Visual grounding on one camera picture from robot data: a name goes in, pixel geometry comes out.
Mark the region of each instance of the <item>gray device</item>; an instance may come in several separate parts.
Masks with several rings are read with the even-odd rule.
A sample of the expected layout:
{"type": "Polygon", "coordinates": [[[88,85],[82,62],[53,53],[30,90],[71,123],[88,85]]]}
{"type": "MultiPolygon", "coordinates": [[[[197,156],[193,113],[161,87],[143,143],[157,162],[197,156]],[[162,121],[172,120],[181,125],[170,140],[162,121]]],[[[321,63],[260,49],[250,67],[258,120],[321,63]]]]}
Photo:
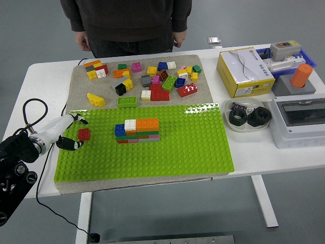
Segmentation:
{"type": "Polygon", "coordinates": [[[277,148],[325,145],[325,94],[274,97],[269,110],[277,148]]]}
{"type": "Polygon", "coordinates": [[[298,54],[301,51],[301,45],[296,41],[286,41],[273,43],[270,46],[270,57],[274,61],[282,61],[285,57],[298,54]]]}

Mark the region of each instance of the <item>hex nut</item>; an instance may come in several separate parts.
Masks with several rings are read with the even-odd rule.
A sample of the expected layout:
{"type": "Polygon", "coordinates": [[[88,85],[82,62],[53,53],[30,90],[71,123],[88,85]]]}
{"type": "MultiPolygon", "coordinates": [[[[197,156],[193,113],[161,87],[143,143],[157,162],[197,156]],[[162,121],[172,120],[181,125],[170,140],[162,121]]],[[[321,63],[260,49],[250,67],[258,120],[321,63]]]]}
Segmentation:
{"type": "Polygon", "coordinates": [[[244,109],[235,108],[229,113],[229,122],[235,126],[241,126],[247,121],[247,114],[244,109]]]}
{"type": "Polygon", "coordinates": [[[272,118],[270,111],[264,107],[257,107],[248,115],[247,123],[253,127],[262,126],[272,118]]]}

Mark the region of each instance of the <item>blue lego brick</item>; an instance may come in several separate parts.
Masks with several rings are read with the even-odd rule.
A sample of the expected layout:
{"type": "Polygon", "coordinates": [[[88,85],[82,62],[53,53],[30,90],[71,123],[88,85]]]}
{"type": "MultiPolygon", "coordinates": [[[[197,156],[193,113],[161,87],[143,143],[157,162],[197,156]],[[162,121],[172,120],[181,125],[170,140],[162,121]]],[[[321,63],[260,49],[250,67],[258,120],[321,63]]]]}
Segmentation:
{"type": "Polygon", "coordinates": [[[115,137],[126,136],[126,132],[124,130],[124,124],[115,125],[115,137]]]}
{"type": "Polygon", "coordinates": [[[158,71],[166,70],[166,69],[167,69],[167,63],[166,62],[159,62],[158,71]]]}
{"type": "Polygon", "coordinates": [[[180,88],[182,86],[185,86],[186,79],[185,78],[177,78],[175,87],[180,88]]]}

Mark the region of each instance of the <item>red lego brick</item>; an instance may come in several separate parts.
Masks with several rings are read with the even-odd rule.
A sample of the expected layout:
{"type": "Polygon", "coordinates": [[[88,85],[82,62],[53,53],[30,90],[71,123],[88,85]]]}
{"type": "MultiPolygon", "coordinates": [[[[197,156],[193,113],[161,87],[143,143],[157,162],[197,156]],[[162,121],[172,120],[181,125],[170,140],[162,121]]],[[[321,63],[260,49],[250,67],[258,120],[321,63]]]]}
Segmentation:
{"type": "Polygon", "coordinates": [[[78,139],[79,141],[88,141],[90,140],[90,129],[80,129],[78,130],[78,139]]]}
{"type": "Polygon", "coordinates": [[[105,74],[108,74],[108,67],[107,65],[102,65],[102,66],[98,66],[95,68],[95,70],[101,70],[104,69],[105,70],[105,74]]]}
{"type": "Polygon", "coordinates": [[[190,94],[196,93],[197,91],[198,91],[198,88],[194,83],[182,86],[177,89],[177,92],[181,96],[181,98],[188,96],[190,94]]]}
{"type": "Polygon", "coordinates": [[[149,86],[149,90],[162,90],[161,84],[152,84],[149,86]]]}
{"type": "Polygon", "coordinates": [[[150,96],[151,101],[169,101],[169,91],[167,90],[152,90],[151,91],[151,96],[150,96]]]}

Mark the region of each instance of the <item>table leg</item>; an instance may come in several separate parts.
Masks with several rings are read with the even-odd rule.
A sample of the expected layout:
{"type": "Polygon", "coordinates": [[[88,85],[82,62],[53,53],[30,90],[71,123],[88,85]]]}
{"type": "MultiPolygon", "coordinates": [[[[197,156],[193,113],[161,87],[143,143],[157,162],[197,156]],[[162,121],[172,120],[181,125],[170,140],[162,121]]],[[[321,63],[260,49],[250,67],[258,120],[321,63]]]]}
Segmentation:
{"type": "Polygon", "coordinates": [[[261,206],[266,227],[267,228],[279,227],[262,176],[260,174],[252,175],[251,179],[255,188],[259,205],[261,206]]]}

